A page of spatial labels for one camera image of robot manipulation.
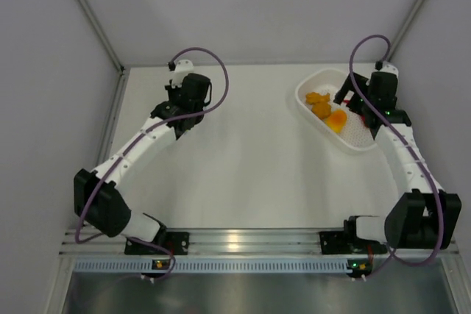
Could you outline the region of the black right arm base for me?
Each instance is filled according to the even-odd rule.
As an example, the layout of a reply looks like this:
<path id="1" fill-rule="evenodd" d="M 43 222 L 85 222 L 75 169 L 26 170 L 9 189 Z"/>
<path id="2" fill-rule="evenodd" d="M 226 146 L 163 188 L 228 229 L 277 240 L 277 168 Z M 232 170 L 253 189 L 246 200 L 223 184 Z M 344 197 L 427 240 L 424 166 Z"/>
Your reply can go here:
<path id="1" fill-rule="evenodd" d="M 319 233 L 323 255 L 337 254 L 386 254 L 386 247 L 373 240 L 363 240 L 347 235 L 343 231 L 324 231 Z"/>

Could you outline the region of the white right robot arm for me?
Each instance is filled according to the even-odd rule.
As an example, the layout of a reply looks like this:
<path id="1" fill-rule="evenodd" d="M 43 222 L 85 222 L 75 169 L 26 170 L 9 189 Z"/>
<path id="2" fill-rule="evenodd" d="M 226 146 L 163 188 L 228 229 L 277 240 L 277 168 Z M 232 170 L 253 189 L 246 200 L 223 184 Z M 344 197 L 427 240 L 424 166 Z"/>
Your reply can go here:
<path id="1" fill-rule="evenodd" d="M 370 241 L 393 249 L 446 249 L 461 212 L 461 200 L 447 193 L 431 176 L 415 143 L 411 120 L 397 108 L 396 74 L 375 71 L 370 78 L 350 74 L 334 101 L 353 96 L 347 108 L 359 115 L 383 152 L 394 178 L 398 200 L 385 216 L 352 216 L 353 228 L 343 235 L 344 246 L 362 252 Z"/>

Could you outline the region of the red fake chili pepper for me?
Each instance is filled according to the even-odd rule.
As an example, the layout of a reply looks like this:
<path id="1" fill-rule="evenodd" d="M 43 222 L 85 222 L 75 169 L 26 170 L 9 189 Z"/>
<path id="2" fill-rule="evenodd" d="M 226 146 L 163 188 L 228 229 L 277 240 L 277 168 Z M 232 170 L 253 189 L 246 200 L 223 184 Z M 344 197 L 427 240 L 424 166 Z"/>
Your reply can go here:
<path id="1" fill-rule="evenodd" d="M 349 106 L 349 105 L 350 105 L 350 100 L 349 100 L 349 99 L 344 99 L 342 103 L 345 103 L 346 106 L 347 106 L 348 108 L 350 108 L 350 106 Z M 367 124 L 366 124 L 366 119 L 365 119 L 365 117 L 362 116 L 362 115 L 361 115 L 360 117 L 361 117 L 361 121 L 362 121 L 363 126 L 365 126 L 366 128 L 368 128 L 368 126 L 367 126 Z"/>

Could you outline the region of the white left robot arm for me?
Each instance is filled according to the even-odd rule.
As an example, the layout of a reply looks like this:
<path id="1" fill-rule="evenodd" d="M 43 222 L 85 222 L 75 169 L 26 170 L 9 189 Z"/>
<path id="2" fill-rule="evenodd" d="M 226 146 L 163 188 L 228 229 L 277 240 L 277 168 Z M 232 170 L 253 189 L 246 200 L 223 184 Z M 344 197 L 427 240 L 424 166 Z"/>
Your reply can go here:
<path id="1" fill-rule="evenodd" d="M 166 246 L 166 226 L 146 213 L 134 212 L 125 199 L 132 179 L 159 152 L 199 124 L 210 104 L 212 83 L 206 76 L 187 74 L 179 86 L 168 84 L 166 101 L 158 104 L 139 131 L 112 157 L 92 171 L 74 177 L 74 212 L 103 235 L 141 240 L 149 254 Z"/>

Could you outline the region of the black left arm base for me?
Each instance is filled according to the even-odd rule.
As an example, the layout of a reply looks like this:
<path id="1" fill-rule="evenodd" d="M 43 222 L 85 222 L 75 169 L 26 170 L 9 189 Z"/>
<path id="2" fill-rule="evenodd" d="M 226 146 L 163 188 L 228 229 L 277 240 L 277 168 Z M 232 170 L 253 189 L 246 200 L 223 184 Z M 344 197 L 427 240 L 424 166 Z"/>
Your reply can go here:
<path id="1" fill-rule="evenodd" d="M 168 231 L 164 238 L 157 243 L 145 242 L 135 238 L 126 240 L 124 253 L 126 255 L 187 255 L 190 245 L 190 233 L 181 231 Z"/>

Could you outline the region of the tan fake ginger root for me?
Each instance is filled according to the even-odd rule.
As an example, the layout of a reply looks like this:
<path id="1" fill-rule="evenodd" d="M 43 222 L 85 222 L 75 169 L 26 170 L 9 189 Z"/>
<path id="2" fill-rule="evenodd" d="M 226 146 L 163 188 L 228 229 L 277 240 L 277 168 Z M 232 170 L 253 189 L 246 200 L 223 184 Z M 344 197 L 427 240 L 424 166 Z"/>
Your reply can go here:
<path id="1" fill-rule="evenodd" d="M 310 92 L 305 95 L 306 103 L 311 105 L 311 112 L 319 119 L 326 119 L 331 114 L 330 94 L 322 95 Z"/>

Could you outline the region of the yellow fake bell pepper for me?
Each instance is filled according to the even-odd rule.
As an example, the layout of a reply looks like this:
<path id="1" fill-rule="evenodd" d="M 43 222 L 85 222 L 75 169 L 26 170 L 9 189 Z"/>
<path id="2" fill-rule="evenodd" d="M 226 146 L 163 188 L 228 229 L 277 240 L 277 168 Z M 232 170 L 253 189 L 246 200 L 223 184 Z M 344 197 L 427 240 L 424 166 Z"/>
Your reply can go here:
<path id="1" fill-rule="evenodd" d="M 343 110 L 333 111 L 326 119 L 325 124 L 336 134 L 340 134 L 347 123 L 347 114 Z"/>

